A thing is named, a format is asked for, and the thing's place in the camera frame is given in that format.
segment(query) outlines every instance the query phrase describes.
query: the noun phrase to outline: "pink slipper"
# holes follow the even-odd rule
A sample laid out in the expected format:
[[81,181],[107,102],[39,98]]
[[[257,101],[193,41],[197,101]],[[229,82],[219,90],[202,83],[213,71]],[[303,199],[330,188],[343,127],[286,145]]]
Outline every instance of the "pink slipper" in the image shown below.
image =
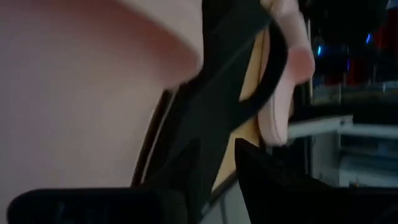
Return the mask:
[[[132,9],[133,13],[143,14],[157,27],[157,37],[162,43],[149,47],[151,58],[142,58],[143,63],[162,67],[163,72],[154,73],[166,88],[175,87],[196,76],[203,63],[203,35],[201,0],[119,0]],[[151,30],[153,27],[141,27]]]
[[271,146],[281,146],[287,142],[289,108],[294,87],[312,77],[315,61],[297,2],[276,0],[270,6],[271,13],[286,38],[289,55],[273,96],[259,112],[258,122],[265,142]]

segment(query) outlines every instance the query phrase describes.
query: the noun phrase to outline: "black strap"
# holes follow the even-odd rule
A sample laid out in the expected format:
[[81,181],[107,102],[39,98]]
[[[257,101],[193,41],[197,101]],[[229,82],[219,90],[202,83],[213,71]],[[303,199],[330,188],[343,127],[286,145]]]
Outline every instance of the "black strap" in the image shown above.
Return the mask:
[[267,67],[255,92],[246,100],[231,105],[230,130],[233,131],[256,113],[268,102],[282,76],[287,61],[287,46],[279,27],[260,5],[259,1],[250,1],[236,6],[211,33],[211,58],[205,62],[202,72],[212,74],[199,92],[197,98],[213,91],[230,78],[228,68],[238,55],[253,42],[256,35],[269,25],[270,50]]

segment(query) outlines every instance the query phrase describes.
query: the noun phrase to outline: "white surface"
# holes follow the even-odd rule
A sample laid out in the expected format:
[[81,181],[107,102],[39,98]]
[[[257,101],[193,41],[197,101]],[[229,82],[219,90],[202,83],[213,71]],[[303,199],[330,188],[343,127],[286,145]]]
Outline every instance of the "white surface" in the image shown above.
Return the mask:
[[200,224],[226,224],[223,223],[220,204],[217,203],[211,210],[203,217]]
[[224,224],[250,224],[248,210],[244,203],[243,195],[239,184],[226,193],[225,199],[226,223]]
[[323,133],[379,138],[398,138],[398,126],[353,124],[353,116],[320,118],[289,124],[289,138],[299,138]]
[[313,137],[312,177],[337,187],[339,181],[340,155],[336,133],[319,134]]
[[340,165],[340,186],[348,187],[350,184],[365,185],[369,187],[398,187],[396,172],[378,169],[375,166],[361,166],[360,164],[375,164],[375,157],[346,156]]

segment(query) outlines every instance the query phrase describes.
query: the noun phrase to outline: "pink wall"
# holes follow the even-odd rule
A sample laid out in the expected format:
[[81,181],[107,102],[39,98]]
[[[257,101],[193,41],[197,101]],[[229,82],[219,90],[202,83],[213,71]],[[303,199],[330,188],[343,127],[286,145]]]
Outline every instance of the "pink wall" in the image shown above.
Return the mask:
[[154,27],[114,1],[0,2],[0,223],[31,189],[130,184],[162,93],[148,49],[181,49]]

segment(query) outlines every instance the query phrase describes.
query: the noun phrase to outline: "blue light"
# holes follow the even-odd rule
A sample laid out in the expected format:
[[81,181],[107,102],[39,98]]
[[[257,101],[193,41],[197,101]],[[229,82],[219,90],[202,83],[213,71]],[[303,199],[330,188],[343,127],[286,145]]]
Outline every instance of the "blue light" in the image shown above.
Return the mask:
[[366,44],[368,44],[369,41],[371,41],[371,37],[372,37],[372,35],[371,35],[371,34],[368,34],[368,37],[366,38]]
[[321,55],[321,53],[322,53],[322,47],[321,47],[321,46],[318,46],[318,52],[317,52],[317,55],[319,56],[319,55]]

